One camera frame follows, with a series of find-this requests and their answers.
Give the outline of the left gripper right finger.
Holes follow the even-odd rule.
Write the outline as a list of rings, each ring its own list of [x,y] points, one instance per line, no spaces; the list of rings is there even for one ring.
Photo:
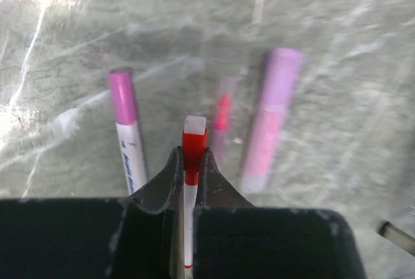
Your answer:
[[[193,228],[194,278],[365,278],[353,231],[339,213],[256,207],[206,150]]]

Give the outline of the pink thin pen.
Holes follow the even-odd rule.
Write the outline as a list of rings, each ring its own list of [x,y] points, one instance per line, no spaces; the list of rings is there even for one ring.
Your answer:
[[[211,139],[211,150],[214,154],[216,164],[220,167],[222,164],[224,149],[226,144],[226,135],[228,131],[231,104],[233,94],[236,89],[237,79],[231,76],[222,76],[220,78],[217,102],[213,116],[213,130]]]

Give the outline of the red marker cap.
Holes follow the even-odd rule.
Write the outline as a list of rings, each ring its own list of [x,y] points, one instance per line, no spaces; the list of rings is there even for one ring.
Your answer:
[[[206,118],[189,115],[185,118],[182,132],[184,171],[197,172],[206,148]]]

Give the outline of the pink highlighter pen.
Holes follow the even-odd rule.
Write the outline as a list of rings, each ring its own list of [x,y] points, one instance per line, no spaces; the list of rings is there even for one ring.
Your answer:
[[[302,54],[295,49],[275,48],[269,52],[241,175],[243,193],[264,190],[301,62]]]

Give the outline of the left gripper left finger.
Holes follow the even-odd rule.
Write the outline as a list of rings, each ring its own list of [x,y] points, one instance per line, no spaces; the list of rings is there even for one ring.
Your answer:
[[[1,201],[2,278],[179,278],[180,149],[128,197]]]

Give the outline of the white marker pen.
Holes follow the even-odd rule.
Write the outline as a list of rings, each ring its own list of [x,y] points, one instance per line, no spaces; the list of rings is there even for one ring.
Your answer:
[[[108,83],[128,193],[133,194],[148,182],[148,176],[130,72],[113,70]]]
[[[198,191],[198,173],[184,173],[184,267],[193,266],[193,210]]]

